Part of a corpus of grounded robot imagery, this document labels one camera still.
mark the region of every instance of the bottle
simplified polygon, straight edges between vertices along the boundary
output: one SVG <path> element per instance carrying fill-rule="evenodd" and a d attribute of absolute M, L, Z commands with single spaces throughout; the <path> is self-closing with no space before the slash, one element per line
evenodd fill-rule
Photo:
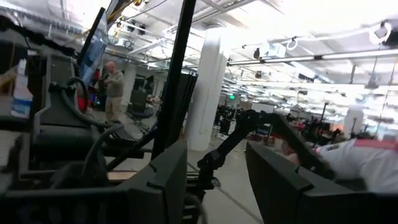
<path fill-rule="evenodd" d="M 17 118 L 29 118 L 30 107 L 32 105 L 33 95 L 27 88 L 28 77 L 25 76 L 26 60 L 19 61 L 17 68 L 17 77 L 11 105 L 11 116 Z"/>

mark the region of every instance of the red stripe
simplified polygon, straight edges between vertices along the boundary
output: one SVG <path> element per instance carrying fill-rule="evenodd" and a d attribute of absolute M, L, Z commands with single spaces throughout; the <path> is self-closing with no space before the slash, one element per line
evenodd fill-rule
<path fill-rule="evenodd" d="M 395 141 L 378 141 L 373 139 L 358 139 L 354 143 L 355 147 L 371 147 L 375 149 L 398 151 L 398 143 Z"/>

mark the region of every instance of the monitor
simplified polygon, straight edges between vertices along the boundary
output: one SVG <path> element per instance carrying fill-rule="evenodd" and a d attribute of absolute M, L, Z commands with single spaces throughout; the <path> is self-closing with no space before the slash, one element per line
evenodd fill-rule
<path fill-rule="evenodd" d="M 86 83 L 86 86 L 90 85 L 91 78 L 102 61 L 102 55 L 107 44 L 108 24 L 106 22 L 106 10 L 102 7 L 77 58 L 80 78 Z"/>

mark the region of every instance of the robotic arm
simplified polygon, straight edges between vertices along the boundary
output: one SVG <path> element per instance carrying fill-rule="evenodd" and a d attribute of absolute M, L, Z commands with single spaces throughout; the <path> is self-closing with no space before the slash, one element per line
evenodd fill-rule
<path fill-rule="evenodd" d="M 271 124 L 274 129 L 283 133 L 284 139 L 291 148 L 297 153 L 301 166 L 312 172 L 327 178 L 334 179 L 335 173 L 327 164 L 322 162 L 320 156 L 313 152 L 289 125 L 287 120 L 275 113 L 266 113 L 261 111 L 257 113 L 254 110 L 247 110 L 243 113 L 240 125 L 229 135 L 229 137 L 215 150 L 206 154 L 203 159 L 198 161 L 200 169 L 198 181 L 204 189 L 212 189 L 213 172 L 224 165 L 228 153 L 242 141 L 250 132 L 256 130 L 263 124 Z"/>

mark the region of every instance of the concrete floor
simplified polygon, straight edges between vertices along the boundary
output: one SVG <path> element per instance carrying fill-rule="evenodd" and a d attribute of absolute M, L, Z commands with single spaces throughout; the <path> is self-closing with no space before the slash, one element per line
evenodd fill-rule
<path fill-rule="evenodd" d="M 104 120 L 104 113 L 94 111 L 93 115 L 98 120 Z M 131 120 L 124 114 L 120 116 L 120 120 L 126 124 L 126 130 L 131 132 L 133 136 L 139 138 L 141 136 L 139 130 L 131 124 Z M 151 125 L 156 118 L 147 119 L 144 123 Z M 19 133 L 9 131 L 0 131 L 0 166 L 7 162 L 7 152 L 14 139 Z M 213 134 L 209 148 L 206 152 L 188 152 L 188 161 L 196 167 L 196 163 L 208 151 L 215 149 L 222 143 L 221 140 Z M 148 143 L 145 148 L 151 148 L 153 142 Z M 240 142 L 234 150 L 228 155 L 227 160 L 222 168 L 215 172 L 221 182 L 221 187 L 210 190 L 205 195 L 203 205 L 208 213 L 209 223 L 229 223 L 229 224 L 252 224 L 262 223 L 261 215 L 254 198 L 249 176 L 246 168 L 244 148 L 246 142 Z M 127 159 L 117 170 L 138 170 L 146 166 L 149 162 L 150 154 L 146 153 L 144 159 Z"/>

